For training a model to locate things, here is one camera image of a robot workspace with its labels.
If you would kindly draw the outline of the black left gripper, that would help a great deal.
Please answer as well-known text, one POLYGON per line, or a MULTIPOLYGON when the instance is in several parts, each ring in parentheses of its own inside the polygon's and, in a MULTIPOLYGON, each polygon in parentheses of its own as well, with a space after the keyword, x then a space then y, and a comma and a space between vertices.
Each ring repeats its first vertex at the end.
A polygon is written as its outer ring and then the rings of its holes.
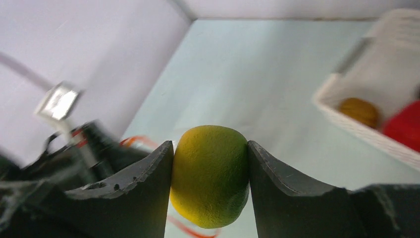
POLYGON ((80 135, 78 145, 66 145, 52 152, 51 135, 44 151, 32 164, 20 168, 4 152, 0 153, 0 236, 12 230, 12 220, 28 204, 38 205, 51 192, 64 195, 66 191, 93 185, 123 170, 149 155, 149 151, 117 142, 95 121, 74 130, 80 135))

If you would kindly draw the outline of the brown toy kiwi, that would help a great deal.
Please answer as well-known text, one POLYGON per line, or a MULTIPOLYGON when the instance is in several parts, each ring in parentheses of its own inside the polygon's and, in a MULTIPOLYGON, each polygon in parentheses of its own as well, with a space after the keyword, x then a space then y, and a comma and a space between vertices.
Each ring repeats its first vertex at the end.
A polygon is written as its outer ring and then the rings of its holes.
POLYGON ((338 106, 339 112, 371 128, 377 128, 380 111, 372 103, 359 98, 347 98, 338 106))

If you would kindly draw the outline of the yellow green toy mango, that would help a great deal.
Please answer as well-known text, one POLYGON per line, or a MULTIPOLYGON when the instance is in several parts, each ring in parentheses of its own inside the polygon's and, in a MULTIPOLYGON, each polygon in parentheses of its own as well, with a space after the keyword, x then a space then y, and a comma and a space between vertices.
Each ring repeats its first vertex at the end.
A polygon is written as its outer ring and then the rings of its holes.
POLYGON ((187 130, 172 164, 170 202, 191 223, 222 228, 240 216, 249 196, 248 141, 219 125, 187 130))

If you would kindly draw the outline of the clear zip bag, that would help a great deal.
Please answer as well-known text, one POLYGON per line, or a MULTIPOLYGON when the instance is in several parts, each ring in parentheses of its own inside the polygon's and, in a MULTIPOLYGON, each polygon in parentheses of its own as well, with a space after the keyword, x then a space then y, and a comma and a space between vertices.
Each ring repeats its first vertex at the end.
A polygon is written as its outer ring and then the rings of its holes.
POLYGON ((164 142, 167 149, 162 153, 156 154, 155 151, 160 146, 151 141, 146 136, 131 136, 121 141, 121 146, 134 148, 137 150, 150 150, 151 155, 147 158, 154 157, 153 164, 147 163, 147 170, 136 179, 136 186, 145 185, 145 189, 153 197, 147 196, 142 198, 139 203, 133 205, 132 208, 139 208, 145 205, 141 210, 141 218, 145 218, 146 222, 150 222, 142 228, 141 237, 143 238, 216 238, 220 235, 221 228, 217 229, 201 229, 186 221, 183 221, 176 212, 172 211, 169 202, 172 162, 174 157, 172 141, 164 142))

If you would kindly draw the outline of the red toy wax apple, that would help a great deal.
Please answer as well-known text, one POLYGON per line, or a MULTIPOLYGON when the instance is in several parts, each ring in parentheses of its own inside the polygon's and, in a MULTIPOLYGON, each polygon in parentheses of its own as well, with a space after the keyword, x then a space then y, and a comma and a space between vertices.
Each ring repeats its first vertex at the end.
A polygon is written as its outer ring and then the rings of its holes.
POLYGON ((383 134, 419 152, 420 101, 413 101, 394 115, 385 124, 383 134))

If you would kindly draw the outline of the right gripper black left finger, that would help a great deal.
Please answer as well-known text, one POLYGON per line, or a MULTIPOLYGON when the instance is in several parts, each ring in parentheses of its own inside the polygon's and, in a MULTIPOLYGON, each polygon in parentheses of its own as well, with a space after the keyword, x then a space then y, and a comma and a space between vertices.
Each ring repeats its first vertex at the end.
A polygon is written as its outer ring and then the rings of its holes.
MULTIPOLYGON (((155 153, 162 153, 167 146, 160 145, 155 153)), ((84 238, 142 238, 142 228, 149 225, 141 218, 141 210, 132 208, 142 198, 153 197, 145 185, 136 186, 136 179, 142 177, 147 163, 156 158, 144 158, 114 175, 100 181, 98 188, 87 185, 65 192, 51 192, 35 207, 75 231, 84 238)))

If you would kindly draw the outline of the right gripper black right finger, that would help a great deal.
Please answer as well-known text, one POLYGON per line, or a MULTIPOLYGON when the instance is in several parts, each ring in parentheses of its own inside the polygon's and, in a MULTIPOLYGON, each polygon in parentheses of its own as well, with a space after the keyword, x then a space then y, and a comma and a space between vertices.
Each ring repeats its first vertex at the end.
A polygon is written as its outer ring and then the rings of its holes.
POLYGON ((312 178, 248 142, 250 187, 261 238, 417 238, 420 187, 355 191, 312 178))

